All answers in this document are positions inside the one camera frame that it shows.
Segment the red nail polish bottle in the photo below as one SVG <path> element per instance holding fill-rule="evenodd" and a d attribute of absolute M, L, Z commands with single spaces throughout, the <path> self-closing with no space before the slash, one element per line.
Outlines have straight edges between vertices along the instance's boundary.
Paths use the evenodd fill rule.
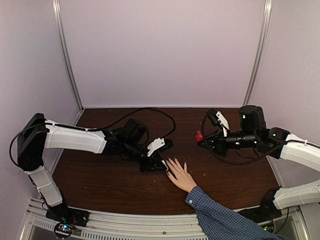
<path fill-rule="evenodd" d="M 202 134 L 202 132 L 201 132 L 200 130 L 198 130 L 198 131 L 196 132 L 195 138 L 196 138 L 196 142 L 197 142 L 197 143 L 203 141 L 203 134 Z"/>

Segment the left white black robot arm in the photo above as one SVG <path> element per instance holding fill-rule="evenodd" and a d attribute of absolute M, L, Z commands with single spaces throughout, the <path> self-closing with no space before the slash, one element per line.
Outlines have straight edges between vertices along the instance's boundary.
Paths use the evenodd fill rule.
<path fill-rule="evenodd" d="M 72 218 L 64 198 L 45 167 L 45 149 L 65 149 L 91 152 L 107 156 L 125 156 L 139 163 L 141 172 L 168 170 L 160 153 L 173 147 L 169 138 L 158 137 L 148 145 L 140 144 L 148 127 L 130 118 L 123 127 L 111 129 L 82 128 L 56 123 L 36 113 L 17 134 L 17 166 L 33 181 L 52 213 L 61 222 Z"/>

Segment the blue checked shirt forearm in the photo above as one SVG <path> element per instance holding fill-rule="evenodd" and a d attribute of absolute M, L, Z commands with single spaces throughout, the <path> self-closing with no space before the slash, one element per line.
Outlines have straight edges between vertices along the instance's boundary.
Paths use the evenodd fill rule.
<path fill-rule="evenodd" d="M 195 210 L 198 224 L 210 240 L 285 240 L 265 231 L 257 223 L 211 199 L 199 186 L 193 188 L 185 203 Z"/>

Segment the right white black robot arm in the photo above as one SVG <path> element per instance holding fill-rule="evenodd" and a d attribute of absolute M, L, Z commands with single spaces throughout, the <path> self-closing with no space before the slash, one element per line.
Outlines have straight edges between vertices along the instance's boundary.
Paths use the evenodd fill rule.
<path fill-rule="evenodd" d="M 240 129 L 231 131 L 223 114 L 214 108 L 209 109 L 196 134 L 198 146 L 207 149 L 220 162 L 233 166 L 249 165 L 270 156 L 320 170 L 319 145 L 279 127 L 267 128 L 260 106 L 242 106 L 238 114 Z M 242 149 L 253 149 L 259 155 L 246 157 L 243 162 L 226 160 L 229 150 Z"/>

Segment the pale hand with long nails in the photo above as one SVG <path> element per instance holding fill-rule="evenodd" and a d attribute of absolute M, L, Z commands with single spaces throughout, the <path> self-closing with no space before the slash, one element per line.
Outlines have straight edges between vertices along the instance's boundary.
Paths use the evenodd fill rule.
<path fill-rule="evenodd" d="M 188 172 L 187 163 L 184 162 L 184 164 L 181 165 L 177 158 L 169 158 L 165 162 L 168 166 L 166 174 L 170 181 L 179 189 L 187 192 L 188 194 L 191 193 L 197 184 Z"/>

